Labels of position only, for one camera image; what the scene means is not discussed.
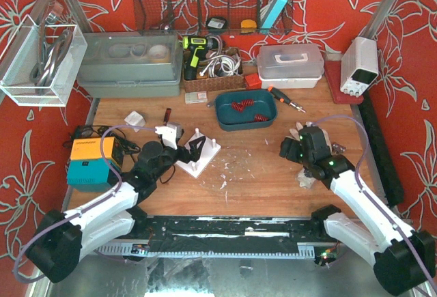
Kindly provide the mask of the white timer switch box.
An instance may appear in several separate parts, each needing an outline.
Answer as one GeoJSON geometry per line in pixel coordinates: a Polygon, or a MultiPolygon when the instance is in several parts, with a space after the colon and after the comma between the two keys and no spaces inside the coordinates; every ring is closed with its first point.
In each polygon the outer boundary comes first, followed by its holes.
{"type": "Polygon", "coordinates": [[[297,176],[296,176],[296,180],[299,183],[299,187],[304,188],[304,189],[312,189],[313,185],[318,181],[317,179],[315,179],[312,175],[312,173],[310,172],[310,170],[308,169],[301,169],[297,176]]]}

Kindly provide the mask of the red large spring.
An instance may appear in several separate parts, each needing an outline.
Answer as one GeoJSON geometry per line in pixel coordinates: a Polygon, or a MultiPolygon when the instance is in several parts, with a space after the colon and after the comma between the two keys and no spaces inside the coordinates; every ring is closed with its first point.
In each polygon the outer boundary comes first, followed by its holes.
{"type": "Polygon", "coordinates": [[[241,113],[245,110],[246,104],[244,102],[232,102],[231,107],[241,113]]]}

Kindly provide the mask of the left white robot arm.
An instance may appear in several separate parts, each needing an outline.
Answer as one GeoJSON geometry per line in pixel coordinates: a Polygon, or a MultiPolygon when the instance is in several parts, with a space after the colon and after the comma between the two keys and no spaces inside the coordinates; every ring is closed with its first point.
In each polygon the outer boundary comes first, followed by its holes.
{"type": "Polygon", "coordinates": [[[178,161],[198,161],[207,145],[212,144],[205,136],[188,147],[147,142],[134,167],[106,193],[68,212],[46,213],[25,251],[27,259],[51,282],[63,281],[90,252],[129,234],[141,217],[138,204],[155,191],[160,177],[178,161]]]}

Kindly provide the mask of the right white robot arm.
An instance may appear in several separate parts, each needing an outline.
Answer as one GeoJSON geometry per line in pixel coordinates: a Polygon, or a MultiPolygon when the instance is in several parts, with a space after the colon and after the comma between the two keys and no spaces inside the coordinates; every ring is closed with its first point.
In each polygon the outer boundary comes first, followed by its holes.
{"type": "Polygon", "coordinates": [[[317,230],[344,243],[372,268],[379,284],[399,296],[436,276],[436,246],[427,231],[417,231],[390,210],[366,185],[358,167],[332,154],[324,131],[304,126],[281,142],[280,157],[301,164],[342,199],[361,220],[357,225],[334,205],[312,213],[317,230]]]}

